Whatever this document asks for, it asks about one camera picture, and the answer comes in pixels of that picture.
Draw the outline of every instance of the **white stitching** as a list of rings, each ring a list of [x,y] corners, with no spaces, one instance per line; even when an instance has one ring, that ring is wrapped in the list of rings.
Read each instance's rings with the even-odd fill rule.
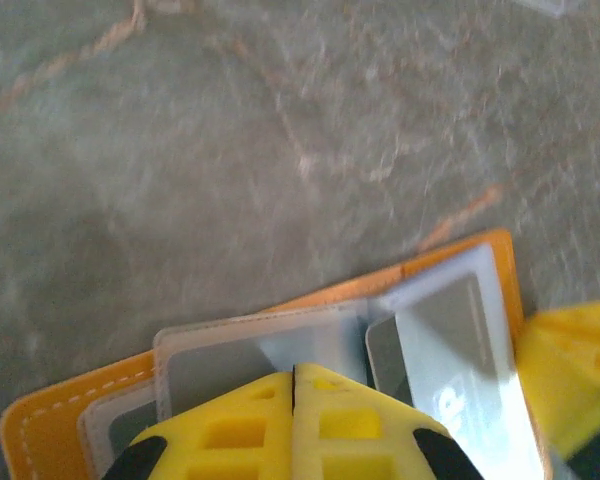
[[[146,374],[147,374],[147,371],[143,370],[143,371],[140,371],[140,372],[136,373],[135,375],[133,375],[133,378],[140,378]],[[128,381],[129,379],[130,379],[130,377],[128,375],[124,376],[124,377],[120,377],[117,380],[113,380],[113,381],[109,381],[109,382],[105,383],[104,385],[102,385],[100,387],[100,389],[105,390],[105,389],[113,386],[115,383],[123,383],[125,381]],[[97,391],[98,391],[97,388],[91,388],[91,389],[87,390],[84,394],[74,395],[73,397],[69,398],[68,400],[66,400],[64,402],[55,402],[53,405],[51,405],[51,407],[38,408],[38,409],[34,410],[30,416],[24,417],[22,419],[22,421],[20,422],[20,437],[22,440],[21,446],[22,446],[22,451],[24,452],[24,455],[25,455],[25,462],[27,463],[27,466],[31,469],[31,480],[38,479],[38,472],[36,472],[36,470],[34,468],[33,459],[31,458],[31,452],[29,450],[29,444],[27,443],[26,426],[29,425],[29,422],[31,421],[31,419],[45,415],[46,413],[50,412],[51,410],[58,410],[66,405],[69,405],[70,403],[75,403],[84,396],[94,395]]]

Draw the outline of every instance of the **square hole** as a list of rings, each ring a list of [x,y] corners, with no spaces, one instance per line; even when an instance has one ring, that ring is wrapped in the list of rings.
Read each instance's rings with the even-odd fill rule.
[[[384,455],[351,455],[322,459],[324,480],[395,480],[393,459]]]
[[[258,480],[256,465],[207,465],[189,470],[187,480]]]
[[[212,423],[203,448],[259,448],[264,446],[264,418],[228,418]]]
[[[333,383],[330,380],[326,380],[324,378],[316,378],[313,381],[313,388],[315,388],[316,390],[326,390],[326,391],[336,391],[336,390],[340,390],[340,387],[338,387],[338,385],[336,385],[335,383]]]
[[[326,410],[320,415],[320,438],[382,437],[380,416],[371,408]]]
[[[266,388],[264,390],[260,390],[258,393],[254,394],[251,398],[253,400],[269,400],[276,396],[276,391],[273,388]]]

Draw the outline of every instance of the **blurred yellow object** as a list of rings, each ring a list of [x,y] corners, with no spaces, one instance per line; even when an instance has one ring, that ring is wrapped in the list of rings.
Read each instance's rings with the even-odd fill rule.
[[[600,432],[600,303],[532,317],[516,363],[541,431],[570,458]]]

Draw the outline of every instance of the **gray stone surface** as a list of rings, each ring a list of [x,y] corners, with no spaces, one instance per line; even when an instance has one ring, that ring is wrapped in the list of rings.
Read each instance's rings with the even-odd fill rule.
[[[0,0],[0,90],[129,11]],[[528,312],[600,298],[600,0],[152,14],[0,112],[0,412],[165,325],[495,226]]]

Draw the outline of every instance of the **orange card holder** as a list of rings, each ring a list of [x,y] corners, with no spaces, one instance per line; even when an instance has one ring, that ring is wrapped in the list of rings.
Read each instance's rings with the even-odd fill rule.
[[[492,230],[417,258],[327,287],[269,311],[317,306],[376,295],[414,274],[480,244],[491,246],[515,344],[523,323],[511,235]],[[79,375],[16,400],[0,421],[0,442],[9,473],[17,480],[89,480],[78,418],[93,401],[153,377],[145,352]]]

